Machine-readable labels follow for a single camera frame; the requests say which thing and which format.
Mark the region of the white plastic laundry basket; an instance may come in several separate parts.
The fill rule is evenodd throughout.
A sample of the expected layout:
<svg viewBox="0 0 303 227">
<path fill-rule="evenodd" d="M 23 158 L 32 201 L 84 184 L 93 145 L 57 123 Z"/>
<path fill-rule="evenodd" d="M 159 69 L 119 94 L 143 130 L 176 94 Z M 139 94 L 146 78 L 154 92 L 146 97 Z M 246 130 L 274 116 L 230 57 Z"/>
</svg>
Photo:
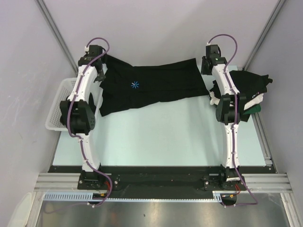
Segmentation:
<svg viewBox="0 0 303 227">
<path fill-rule="evenodd" d="M 64 79 L 56 92 L 55 98 L 51 105 L 49 114 L 47 116 L 45 127 L 51 131 L 67 131 L 67 128 L 60 122 L 62 116 L 60 110 L 60 102 L 65 101 L 71 94 L 76 78 Z M 100 107 L 102 103 L 102 89 L 97 84 L 90 87 L 90 92 L 93 95 L 94 105 Z"/>
</svg>

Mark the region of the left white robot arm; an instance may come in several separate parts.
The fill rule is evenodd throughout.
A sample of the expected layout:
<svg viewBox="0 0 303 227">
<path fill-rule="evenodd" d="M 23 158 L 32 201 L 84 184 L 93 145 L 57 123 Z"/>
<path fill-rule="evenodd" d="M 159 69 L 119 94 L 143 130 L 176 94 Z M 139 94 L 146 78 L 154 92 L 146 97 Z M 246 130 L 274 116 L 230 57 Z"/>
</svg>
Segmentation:
<svg viewBox="0 0 303 227">
<path fill-rule="evenodd" d="M 105 78 L 103 54 L 105 49 L 99 45 L 85 47 L 85 55 L 78 61 L 78 75 L 74 88 L 59 105 L 61 123 L 80 145 L 83 161 L 80 183 L 89 183 L 94 189 L 101 188 L 105 183 L 105 177 L 99 173 L 100 160 L 93 143 L 93 130 L 101 105 L 100 84 Z"/>
</svg>

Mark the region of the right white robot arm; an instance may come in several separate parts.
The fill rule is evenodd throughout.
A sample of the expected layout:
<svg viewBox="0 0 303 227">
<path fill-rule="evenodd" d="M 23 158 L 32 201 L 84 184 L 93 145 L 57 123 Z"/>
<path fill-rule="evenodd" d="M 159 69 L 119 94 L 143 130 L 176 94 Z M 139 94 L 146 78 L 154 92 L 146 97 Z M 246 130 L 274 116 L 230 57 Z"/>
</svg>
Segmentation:
<svg viewBox="0 0 303 227">
<path fill-rule="evenodd" d="M 231 189 L 241 181 L 238 158 L 238 128 L 241 121 L 246 96 L 236 88 L 227 67 L 227 60 L 221 56 L 220 47 L 208 43 L 202 57 L 201 73 L 212 75 L 218 85 L 221 97 L 216 106 L 216 120 L 223 131 L 223 163 L 218 184 L 224 190 Z"/>
</svg>

